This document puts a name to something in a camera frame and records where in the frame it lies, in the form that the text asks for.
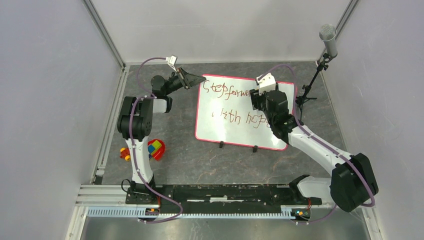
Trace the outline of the pink framed whiteboard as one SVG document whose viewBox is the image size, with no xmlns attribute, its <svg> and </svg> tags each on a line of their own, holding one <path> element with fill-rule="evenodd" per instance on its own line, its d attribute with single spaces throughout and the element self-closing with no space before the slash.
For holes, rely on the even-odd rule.
<svg viewBox="0 0 424 240">
<path fill-rule="evenodd" d="M 204 74 L 198 89 L 194 136 L 200 141 L 284 151 L 262 111 L 252 107 L 253 78 Z"/>
</svg>

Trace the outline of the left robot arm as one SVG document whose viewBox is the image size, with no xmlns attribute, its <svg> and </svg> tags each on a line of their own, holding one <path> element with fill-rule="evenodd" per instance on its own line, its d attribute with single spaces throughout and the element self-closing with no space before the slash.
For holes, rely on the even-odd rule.
<svg viewBox="0 0 424 240">
<path fill-rule="evenodd" d="M 131 160 L 132 177 L 126 194 L 130 200 L 153 203 L 157 198 L 154 174 L 148 150 L 149 135 L 153 126 L 153 114 L 169 113 L 173 100 L 169 95 L 179 89 L 191 89 L 206 77 L 191 74 L 181 67 L 164 78 L 155 75 L 150 80 L 150 96 L 126 96 L 120 108 L 117 130 L 125 140 Z"/>
</svg>

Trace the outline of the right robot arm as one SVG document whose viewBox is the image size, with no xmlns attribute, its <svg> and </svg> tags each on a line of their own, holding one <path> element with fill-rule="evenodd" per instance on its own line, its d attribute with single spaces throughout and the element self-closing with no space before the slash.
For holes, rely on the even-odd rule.
<svg viewBox="0 0 424 240">
<path fill-rule="evenodd" d="M 374 207 L 379 192 L 369 158 L 337 150 L 335 146 L 314 134 L 289 112 L 287 95 L 279 90 L 249 91 L 252 108 L 264 113 L 275 137 L 282 140 L 321 165 L 330 174 L 329 194 L 343 211 L 359 206 Z"/>
</svg>

